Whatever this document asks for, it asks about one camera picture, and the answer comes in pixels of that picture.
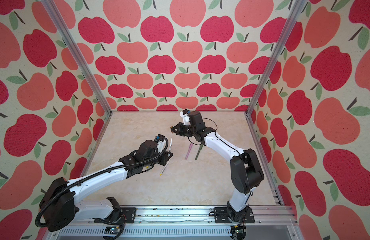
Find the white pen yellow tip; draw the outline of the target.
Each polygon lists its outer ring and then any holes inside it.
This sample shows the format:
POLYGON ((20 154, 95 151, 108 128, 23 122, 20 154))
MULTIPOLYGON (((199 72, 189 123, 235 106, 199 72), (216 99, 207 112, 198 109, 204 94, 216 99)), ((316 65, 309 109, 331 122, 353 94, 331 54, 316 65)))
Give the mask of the white pen yellow tip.
POLYGON ((161 170, 161 172, 160 172, 160 176, 162 176, 162 175, 163 175, 163 173, 165 172, 165 170, 166 170, 166 168, 168 167, 169 163, 170 163, 170 161, 168 161, 168 162, 164 165, 163 169, 162 169, 162 170, 161 170))

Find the pink pen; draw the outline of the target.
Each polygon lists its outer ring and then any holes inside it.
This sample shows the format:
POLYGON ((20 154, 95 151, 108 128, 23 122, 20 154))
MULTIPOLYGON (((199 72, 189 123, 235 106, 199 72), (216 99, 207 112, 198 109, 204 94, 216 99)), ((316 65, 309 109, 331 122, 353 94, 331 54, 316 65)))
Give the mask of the pink pen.
POLYGON ((190 153, 191 153, 192 147, 193 147, 193 144, 192 144, 192 143, 190 143, 190 145, 189 145, 189 147, 188 147, 188 151, 187 151, 186 156, 185 156, 185 160, 187 160, 187 159, 188 159, 188 157, 189 157, 189 155, 190 155, 190 153))

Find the dark green pen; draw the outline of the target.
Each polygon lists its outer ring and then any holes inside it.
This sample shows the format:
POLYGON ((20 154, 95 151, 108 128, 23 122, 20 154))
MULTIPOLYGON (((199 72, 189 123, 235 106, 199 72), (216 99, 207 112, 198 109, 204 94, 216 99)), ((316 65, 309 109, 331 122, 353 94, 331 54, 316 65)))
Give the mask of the dark green pen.
POLYGON ((195 156, 195 160, 196 160, 196 161, 197 161, 197 160, 198 160, 198 158, 199 158, 199 155, 200 155, 200 152, 201 152, 202 148, 203 148, 203 145, 200 145, 200 146, 199 146, 199 148, 198 148, 198 150, 197 150, 197 153, 196 153, 196 156, 195 156))

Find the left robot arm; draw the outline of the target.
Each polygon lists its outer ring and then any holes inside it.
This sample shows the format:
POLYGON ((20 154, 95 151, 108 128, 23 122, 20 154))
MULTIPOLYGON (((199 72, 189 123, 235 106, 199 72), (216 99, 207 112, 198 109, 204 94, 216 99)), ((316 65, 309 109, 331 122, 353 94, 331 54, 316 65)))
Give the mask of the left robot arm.
POLYGON ((173 155, 167 150, 169 145, 170 141, 165 136, 158 135, 154 140, 143 142, 138 150, 91 175, 67 181, 64 178, 54 180, 39 204, 35 225, 50 232, 61 230, 83 212, 79 203, 87 196, 113 183, 145 173, 156 164, 166 165, 173 155))

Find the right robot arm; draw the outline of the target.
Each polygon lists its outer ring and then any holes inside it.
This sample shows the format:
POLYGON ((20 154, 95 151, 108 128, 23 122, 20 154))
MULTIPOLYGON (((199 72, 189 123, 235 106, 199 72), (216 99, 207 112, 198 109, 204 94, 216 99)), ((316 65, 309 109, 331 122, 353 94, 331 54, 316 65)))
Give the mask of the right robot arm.
POLYGON ((227 202, 228 219, 233 223, 244 222, 248 216, 247 201, 252 191, 264 180, 264 173, 253 149, 242 149, 224 139, 216 129, 207 127, 199 111, 183 110, 183 121, 171 132, 182 137, 194 137, 201 145, 208 147, 230 163, 230 176, 235 190, 227 202))

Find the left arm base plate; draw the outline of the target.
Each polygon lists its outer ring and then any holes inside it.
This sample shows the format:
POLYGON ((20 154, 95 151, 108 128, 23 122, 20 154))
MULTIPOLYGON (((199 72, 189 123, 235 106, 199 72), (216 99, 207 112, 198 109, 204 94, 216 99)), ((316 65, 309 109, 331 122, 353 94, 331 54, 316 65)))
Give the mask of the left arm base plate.
POLYGON ((136 208, 118 208, 114 209, 110 215, 104 219, 94 218, 97 224, 106 224, 113 226, 121 226, 125 224, 133 224, 136 217, 136 208))

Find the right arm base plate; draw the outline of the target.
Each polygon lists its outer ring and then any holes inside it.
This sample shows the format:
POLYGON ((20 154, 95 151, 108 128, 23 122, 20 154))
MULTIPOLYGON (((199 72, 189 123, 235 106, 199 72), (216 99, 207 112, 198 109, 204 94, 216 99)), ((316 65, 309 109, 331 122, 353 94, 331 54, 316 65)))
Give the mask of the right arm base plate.
POLYGON ((246 207, 240 212, 227 207, 214 208, 209 213, 210 217, 214 217, 216 224, 254 224, 254 214, 250 207, 246 207))

